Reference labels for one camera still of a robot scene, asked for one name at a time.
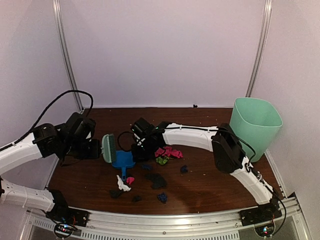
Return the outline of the blue plastic dustpan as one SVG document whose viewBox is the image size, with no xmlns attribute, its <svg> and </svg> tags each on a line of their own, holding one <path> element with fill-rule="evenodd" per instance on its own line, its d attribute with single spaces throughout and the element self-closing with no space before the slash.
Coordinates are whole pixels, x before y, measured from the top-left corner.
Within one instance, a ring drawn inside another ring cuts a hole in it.
<svg viewBox="0 0 320 240">
<path fill-rule="evenodd" d="M 133 160 L 132 152 L 117 150 L 115 157 L 115 161 L 111 165 L 115 169 L 121 170 L 121 179 L 125 181 L 127 179 L 127 169 L 131 169 L 136 165 Z"/>
</svg>

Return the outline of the mint green hand brush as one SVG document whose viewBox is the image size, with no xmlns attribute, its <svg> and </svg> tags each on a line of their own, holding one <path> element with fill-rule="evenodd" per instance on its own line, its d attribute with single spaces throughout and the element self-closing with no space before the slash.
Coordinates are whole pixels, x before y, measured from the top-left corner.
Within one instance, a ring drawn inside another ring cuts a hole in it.
<svg viewBox="0 0 320 240">
<path fill-rule="evenodd" d="M 116 140 L 114 134 L 106 134 L 102 137 L 101 153 L 106 163 L 116 161 Z"/>
</svg>

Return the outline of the small pink paper scrap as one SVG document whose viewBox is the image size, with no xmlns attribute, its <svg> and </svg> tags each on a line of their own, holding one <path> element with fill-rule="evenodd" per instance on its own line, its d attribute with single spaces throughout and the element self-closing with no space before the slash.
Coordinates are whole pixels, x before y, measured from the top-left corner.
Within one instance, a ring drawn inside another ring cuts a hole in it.
<svg viewBox="0 0 320 240">
<path fill-rule="evenodd" d="M 128 185 L 131 185 L 134 181 L 135 181 L 135 178 L 134 178 L 134 177 L 127 177 L 127 178 L 126 178 L 126 183 L 127 183 Z"/>
</svg>

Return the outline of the large black paper scrap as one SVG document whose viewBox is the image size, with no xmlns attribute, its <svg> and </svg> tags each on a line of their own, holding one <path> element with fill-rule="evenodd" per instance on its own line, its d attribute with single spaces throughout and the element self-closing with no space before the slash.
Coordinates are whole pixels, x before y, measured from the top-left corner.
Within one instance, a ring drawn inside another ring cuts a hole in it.
<svg viewBox="0 0 320 240">
<path fill-rule="evenodd" d="M 167 186 L 167 181 L 159 173 L 147 173 L 144 177 L 152 182 L 152 189 L 160 189 Z"/>
</svg>

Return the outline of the dark blue scrap front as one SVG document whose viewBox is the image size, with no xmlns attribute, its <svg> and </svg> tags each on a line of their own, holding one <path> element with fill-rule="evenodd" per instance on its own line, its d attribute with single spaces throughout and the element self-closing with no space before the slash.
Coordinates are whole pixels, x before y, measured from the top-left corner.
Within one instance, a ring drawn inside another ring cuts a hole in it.
<svg viewBox="0 0 320 240">
<path fill-rule="evenodd" d="M 168 201 L 168 196 L 167 196 L 164 192 L 162 192 L 162 193 L 160 193 L 160 194 L 157 195 L 157 199 L 158 199 L 161 203 L 165 204 L 165 203 Z"/>
</svg>

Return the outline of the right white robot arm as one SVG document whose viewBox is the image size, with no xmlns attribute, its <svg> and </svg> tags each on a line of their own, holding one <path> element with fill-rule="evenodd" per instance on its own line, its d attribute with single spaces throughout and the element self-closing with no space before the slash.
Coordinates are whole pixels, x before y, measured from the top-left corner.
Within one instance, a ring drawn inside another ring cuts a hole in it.
<svg viewBox="0 0 320 240">
<path fill-rule="evenodd" d="M 215 167 L 237 179 L 253 196 L 259 206 L 256 210 L 259 220 L 268 220 L 279 208 L 276 191 L 254 169 L 242 148 L 243 141 L 229 124 L 201 127 L 164 121 L 154 126 L 140 118 L 131 126 L 131 131 L 135 137 L 135 144 L 131 146 L 135 160 L 146 160 L 159 148 L 171 145 L 207 150 L 213 153 Z"/>
</svg>

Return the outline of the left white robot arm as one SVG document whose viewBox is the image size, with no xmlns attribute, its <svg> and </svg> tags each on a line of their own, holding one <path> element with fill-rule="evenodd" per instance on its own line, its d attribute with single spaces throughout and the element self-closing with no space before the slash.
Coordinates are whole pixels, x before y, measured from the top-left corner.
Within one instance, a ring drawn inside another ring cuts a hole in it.
<svg viewBox="0 0 320 240">
<path fill-rule="evenodd" d="M 60 160 L 73 157 L 77 160 L 95 160 L 100 157 L 101 145 L 93 138 L 91 126 L 67 127 L 42 124 L 31 131 L 24 139 L 11 143 L 0 151 L 0 172 L 4 174 L 25 163 L 45 159 L 55 155 Z M 64 202 L 63 195 L 57 191 L 39 190 L 0 180 L 1 204 L 13 204 L 35 208 L 45 212 L 52 211 L 61 222 L 72 218 L 72 211 Z"/>
</svg>

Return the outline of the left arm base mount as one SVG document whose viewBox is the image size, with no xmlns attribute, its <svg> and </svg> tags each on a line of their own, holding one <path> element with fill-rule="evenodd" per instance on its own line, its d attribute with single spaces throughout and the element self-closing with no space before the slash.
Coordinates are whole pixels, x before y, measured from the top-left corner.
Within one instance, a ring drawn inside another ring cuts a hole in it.
<svg viewBox="0 0 320 240">
<path fill-rule="evenodd" d="M 58 239 L 69 238 L 78 227 L 86 227 L 89 212 L 69 207 L 65 197 L 59 190 L 49 190 L 53 196 L 53 208 L 45 212 L 45 216 L 54 223 L 53 233 Z"/>
</svg>

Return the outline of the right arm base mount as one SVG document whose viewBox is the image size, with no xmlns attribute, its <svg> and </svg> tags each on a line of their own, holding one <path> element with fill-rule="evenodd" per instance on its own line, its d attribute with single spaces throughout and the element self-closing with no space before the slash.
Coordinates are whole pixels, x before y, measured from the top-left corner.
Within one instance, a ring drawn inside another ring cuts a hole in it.
<svg viewBox="0 0 320 240">
<path fill-rule="evenodd" d="M 255 233 L 263 239 L 271 238 L 276 233 L 275 219 L 282 217 L 277 199 L 255 208 L 241 210 L 240 221 L 243 227 L 253 226 Z"/>
</svg>

